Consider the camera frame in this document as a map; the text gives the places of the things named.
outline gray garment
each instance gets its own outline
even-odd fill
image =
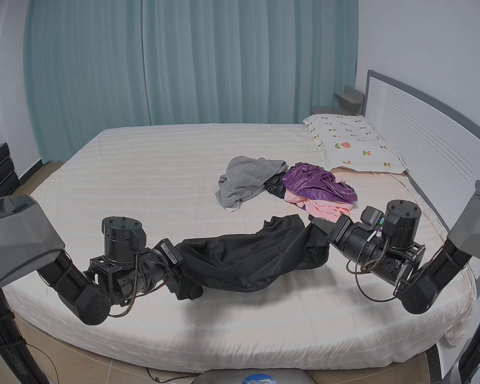
[[[288,168],[284,160],[252,159],[237,156],[230,160],[225,175],[220,176],[216,199],[226,210],[233,212],[240,201],[249,200],[264,188],[264,183]]]

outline pink garment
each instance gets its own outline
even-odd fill
[[[352,204],[328,200],[310,200],[285,190],[285,201],[304,208],[310,215],[336,223],[340,215],[350,215]]]

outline gray nightstand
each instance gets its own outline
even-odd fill
[[[354,116],[359,115],[363,109],[363,93],[345,85],[343,93],[334,93],[340,101],[341,107],[320,107],[314,105],[311,109],[312,115],[320,113],[329,113],[333,115]]]

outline black baseboard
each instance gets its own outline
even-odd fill
[[[428,362],[428,373],[430,375],[430,383],[437,384],[442,381],[442,370],[440,368],[440,356],[438,355],[437,345],[425,351]]]
[[[40,168],[42,168],[43,163],[42,160],[38,160],[33,167],[31,167],[27,172],[24,173],[22,177],[20,177],[20,184],[24,185],[29,178],[31,178],[35,172],[37,172]]]

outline clothing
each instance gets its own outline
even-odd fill
[[[295,269],[318,268],[328,260],[326,235],[298,215],[272,217],[254,234],[189,239],[176,245],[183,256],[167,284],[179,300],[195,299],[202,286],[255,292]]]
[[[285,192],[285,201],[296,204],[304,208],[313,217],[319,217],[336,223],[341,214],[350,216],[352,204],[328,200],[311,200],[306,197],[295,195],[287,190]]]
[[[285,186],[283,185],[283,175],[285,172],[273,175],[265,183],[265,189],[268,193],[283,199],[285,197]]]
[[[215,196],[229,212],[238,209],[240,201],[249,200],[262,192],[264,183],[288,168],[284,160],[252,159],[237,156],[230,160],[225,175],[218,180]]]
[[[329,200],[343,203],[357,201],[355,190],[321,167],[297,163],[283,177],[285,188],[310,200]]]

